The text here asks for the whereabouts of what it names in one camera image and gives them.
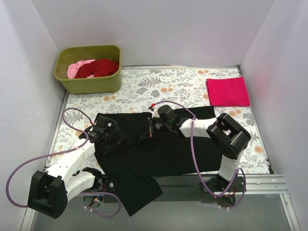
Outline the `black t shirt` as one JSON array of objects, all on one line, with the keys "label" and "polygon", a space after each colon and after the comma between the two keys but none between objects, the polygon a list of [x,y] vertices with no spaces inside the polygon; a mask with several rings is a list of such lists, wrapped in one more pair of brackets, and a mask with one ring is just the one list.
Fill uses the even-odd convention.
[{"label": "black t shirt", "polygon": [[149,112],[104,114],[116,121],[127,141],[119,152],[95,157],[104,173],[111,178],[115,192],[129,216],[133,216],[163,192],[155,177],[195,173],[190,139],[172,132],[158,133],[141,140],[147,131]]}]

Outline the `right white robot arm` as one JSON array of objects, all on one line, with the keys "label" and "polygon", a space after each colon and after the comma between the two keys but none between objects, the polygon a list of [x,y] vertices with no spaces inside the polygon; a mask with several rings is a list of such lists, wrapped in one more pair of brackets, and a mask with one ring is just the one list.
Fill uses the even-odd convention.
[{"label": "right white robot arm", "polygon": [[148,118],[149,137],[162,132],[172,132],[184,138],[210,138],[222,153],[222,160],[217,175],[217,183],[222,188],[233,181],[244,149],[251,140],[250,133],[226,113],[217,118],[183,118],[176,114],[169,105],[154,109],[149,107],[152,116]]}]

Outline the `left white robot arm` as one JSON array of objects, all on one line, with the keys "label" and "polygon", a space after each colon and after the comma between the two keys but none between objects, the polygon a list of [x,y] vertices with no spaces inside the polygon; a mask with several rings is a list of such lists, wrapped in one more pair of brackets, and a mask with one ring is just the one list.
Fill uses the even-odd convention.
[{"label": "left white robot arm", "polygon": [[102,204],[110,187],[102,172],[91,167],[78,170],[96,151],[109,154],[125,143],[125,135],[118,123],[98,115],[93,125],[81,132],[73,151],[45,171],[33,174],[27,205],[51,218],[58,218],[67,203],[82,194],[92,197],[91,205]]}]

